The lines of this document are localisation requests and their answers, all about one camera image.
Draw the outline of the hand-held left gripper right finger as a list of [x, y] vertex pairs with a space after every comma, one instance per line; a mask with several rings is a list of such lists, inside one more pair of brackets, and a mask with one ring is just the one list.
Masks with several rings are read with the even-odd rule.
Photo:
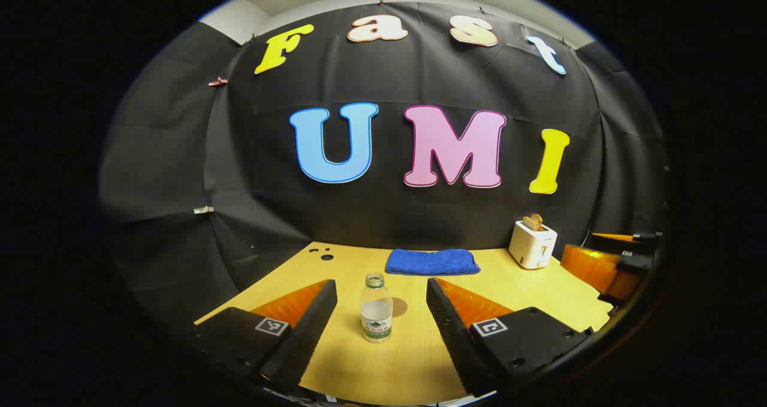
[[472, 396], [517, 395], [591, 337], [537, 307], [510, 310], [441, 278], [428, 279], [425, 300]]

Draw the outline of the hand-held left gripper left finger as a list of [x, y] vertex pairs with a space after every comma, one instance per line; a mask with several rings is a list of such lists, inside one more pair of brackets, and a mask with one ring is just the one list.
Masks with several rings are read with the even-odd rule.
[[203, 360], [244, 384], [295, 390], [337, 305], [336, 282], [315, 282], [245, 310], [227, 307], [190, 330]]

